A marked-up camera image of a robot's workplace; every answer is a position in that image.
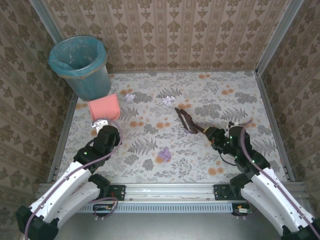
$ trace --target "floral patterned floor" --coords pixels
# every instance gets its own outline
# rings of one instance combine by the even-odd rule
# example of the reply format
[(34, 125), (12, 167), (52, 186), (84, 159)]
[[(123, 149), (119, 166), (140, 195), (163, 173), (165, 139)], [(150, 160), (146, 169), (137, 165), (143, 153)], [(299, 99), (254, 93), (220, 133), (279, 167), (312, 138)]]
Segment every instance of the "floral patterned floor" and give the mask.
[[(185, 109), (195, 123), (225, 128), (228, 121), (246, 122), (253, 147), (286, 180), (253, 72), (175, 72), (111, 75), (111, 91), (121, 108), (123, 131), (119, 151), (98, 169), (112, 183), (217, 183), (240, 172), (221, 161), (202, 134), (184, 130), (174, 107)], [(131, 102), (126, 94), (134, 94)], [(173, 96), (171, 105), (162, 98)], [(59, 174), (78, 149), (96, 136), (88, 104), (78, 100)], [(224, 158), (233, 162), (232, 157)]]

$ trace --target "wall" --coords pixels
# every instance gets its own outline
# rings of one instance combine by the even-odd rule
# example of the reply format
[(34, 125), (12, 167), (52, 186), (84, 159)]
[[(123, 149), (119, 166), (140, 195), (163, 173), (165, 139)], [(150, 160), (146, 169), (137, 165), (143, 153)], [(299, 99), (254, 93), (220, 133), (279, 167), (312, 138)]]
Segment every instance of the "wall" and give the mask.
[(0, 1), (0, 239), (46, 182), (72, 91), (47, 59), (53, 46), (28, 1)]
[(320, 1), (305, 0), (262, 74), (297, 181), (320, 215)]
[(92, 35), (109, 71), (254, 69), (289, 0), (44, 0), (64, 38)]

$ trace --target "pink dustpan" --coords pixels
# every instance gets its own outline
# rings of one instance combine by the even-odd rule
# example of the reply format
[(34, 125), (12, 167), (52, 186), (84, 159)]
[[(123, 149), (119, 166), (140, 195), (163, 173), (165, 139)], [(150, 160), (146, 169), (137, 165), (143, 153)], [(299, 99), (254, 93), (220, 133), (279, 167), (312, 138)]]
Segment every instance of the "pink dustpan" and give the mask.
[(99, 118), (116, 120), (120, 116), (117, 94), (111, 94), (88, 102), (92, 121)]

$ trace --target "purple crumpled paper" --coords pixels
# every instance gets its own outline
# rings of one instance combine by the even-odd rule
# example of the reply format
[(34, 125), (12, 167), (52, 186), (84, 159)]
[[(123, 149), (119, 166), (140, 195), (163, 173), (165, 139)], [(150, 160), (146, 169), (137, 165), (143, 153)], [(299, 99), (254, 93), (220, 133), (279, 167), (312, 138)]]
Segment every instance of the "purple crumpled paper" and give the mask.
[(171, 152), (169, 152), (167, 147), (160, 151), (158, 156), (159, 158), (162, 158), (165, 163), (172, 158)]

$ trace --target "teal trash can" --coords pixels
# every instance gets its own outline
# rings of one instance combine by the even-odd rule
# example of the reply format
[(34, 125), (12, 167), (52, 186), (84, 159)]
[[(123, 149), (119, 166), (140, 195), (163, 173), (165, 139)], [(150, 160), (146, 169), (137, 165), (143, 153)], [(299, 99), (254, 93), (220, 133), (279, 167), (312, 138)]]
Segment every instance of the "teal trash can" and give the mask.
[(93, 36), (74, 36), (56, 44), (50, 51), (49, 65), (64, 78), (84, 101), (103, 98), (110, 91), (107, 52)]

